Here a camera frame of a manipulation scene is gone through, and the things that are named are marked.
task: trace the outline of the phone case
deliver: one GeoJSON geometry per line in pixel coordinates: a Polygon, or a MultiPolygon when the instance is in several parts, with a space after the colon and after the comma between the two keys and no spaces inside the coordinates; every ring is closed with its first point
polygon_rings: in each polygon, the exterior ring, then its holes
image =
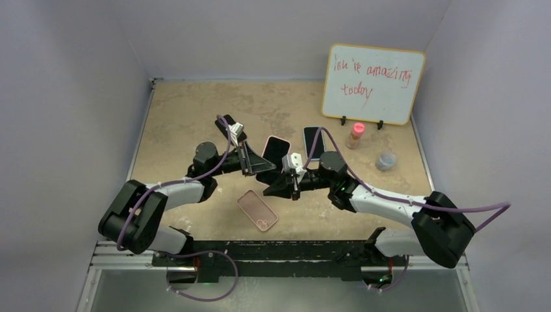
{"type": "MultiPolygon", "coordinates": [[[[275,135],[270,135],[267,139],[266,139],[266,143],[264,143],[264,148],[262,149],[262,157],[264,157],[264,152],[266,151],[266,147],[268,146],[268,142],[270,141],[270,138],[278,138],[282,141],[285,141],[287,143],[289,143],[289,149],[287,150],[287,153],[289,153],[289,151],[291,150],[291,142],[289,142],[288,140],[285,140],[284,138],[280,138],[278,136],[275,136],[275,135]]],[[[269,186],[267,185],[266,183],[263,183],[263,182],[260,182],[257,180],[257,176],[255,175],[255,181],[262,184],[262,185],[266,185],[266,186],[269,186]]]]}
{"type": "Polygon", "coordinates": [[[237,200],[237,205],[262,232],[268,231],[278,220],[277,214],[253,190],[245,192],[237,200]]]}
{"type": "MultiPolygon", "coordinates": [[[[319,126],[317,125],[311,125],[309,127],[304,127],[304,128],[319,128],[319,126]]],[[[320,135],[322,136],[322,143],[324,145],[324,151],[326,151],[326,141],[324,139],[324,134],[323,134],[323,131],[320,132],[320,135]]],[[[304,150],[306,151],[306,158],[308,159],[308,149],[306,148],[306,135],[304,134],[304,129],[302,129],[302,140],[304,142],[304,150]]],[[[312,158],[311,159],[312,161],[319,161],[320,159],[319,158],[312,158]]]]}

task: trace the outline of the small jar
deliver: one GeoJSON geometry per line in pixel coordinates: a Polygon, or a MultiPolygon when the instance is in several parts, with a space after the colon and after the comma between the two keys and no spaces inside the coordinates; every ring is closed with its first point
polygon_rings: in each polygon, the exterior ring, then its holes
{"type": "Polygon", "coordinates": [[[357,122],[352,127],[352,131],[350,131],[350,135],[348,136],[348,139],[346,140],[346,147],[350,149],[357,148],[360,144],[360,137],[363,134],[363,131],[365,130],[365,126],[361,122],[357,122]]]}

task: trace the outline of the phone screen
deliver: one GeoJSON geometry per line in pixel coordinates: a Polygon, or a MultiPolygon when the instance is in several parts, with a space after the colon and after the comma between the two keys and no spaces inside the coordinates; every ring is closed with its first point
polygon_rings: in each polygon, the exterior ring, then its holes
{"type": "Polygon", "coordinates": [[[281,161],[281,159],[287,155],[290,147],[291,144],[286,140],[275,136],[268,137],[262,157],[273,163],[275,165],[275,169],[256,174],[255,178],[258,182],[271,185],[277,177],[279,177],[279,174],[283,170],[283,161],[281,161]]]}
{"type": "MultiPolygon", "coordinates": [[[[310,155],[310,151],[312,150],[312,145],[314,142],[314,137],[318,129],[319,127],[304,128],[304,144],[306,145],[306,157],[310,155]]],[[[320,133],[320,135],[318,135],[318,142],[316,143],[316,148],[314,149],[314,155],[312,156],[312,160],[313,161],[319,160],[325,151],[326,151],[326,147],[324,144],[323,133],[320,133]]]]}

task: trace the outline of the pink phone case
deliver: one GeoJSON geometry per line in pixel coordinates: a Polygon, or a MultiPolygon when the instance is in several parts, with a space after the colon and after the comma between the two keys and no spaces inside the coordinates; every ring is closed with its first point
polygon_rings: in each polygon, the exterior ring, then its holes
{"type": "MultiPolygon", "coordinates": [[[[289,143],[289,149],[287,150],[287,153],[289,153],[289,151],[291,150],[291,142],[289,142],[288,140],[285,140],[284,138],[280,138],[278,136],[275,136],[275,135],[270,135],[267,139],[266,139],[266,143],[264,143],[264,148],[262,149],[262,157],[264,157],[264,152],[266,151],[266,147],[268,146],[268,142],[270,141],[270,138],[278,138],[282,141],[285,141],[287,143],[289,143]]],[[[266,183],[262,183],[260,181],[257,180],[256,176],[255,176],[255,181],[262,184],[262,185],[266,185],[266,186],[269,186],[267,185],[266,183]]]]}
{"type": "Polygon", "coordinates": [[[277,222],[277,214],[253,190],[248,190],[238,198],[237,205],[262,232],[268,231],[277,222]]]}

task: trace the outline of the whiteboard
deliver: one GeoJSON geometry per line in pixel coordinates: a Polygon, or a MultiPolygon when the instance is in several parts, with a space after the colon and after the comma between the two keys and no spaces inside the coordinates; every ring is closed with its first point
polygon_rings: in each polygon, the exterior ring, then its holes
{"type": "Polygon", "coordinates": [[[425,54],[334,44],[329,51],[322,114],[403,125],[409,120],[425,54]]]}

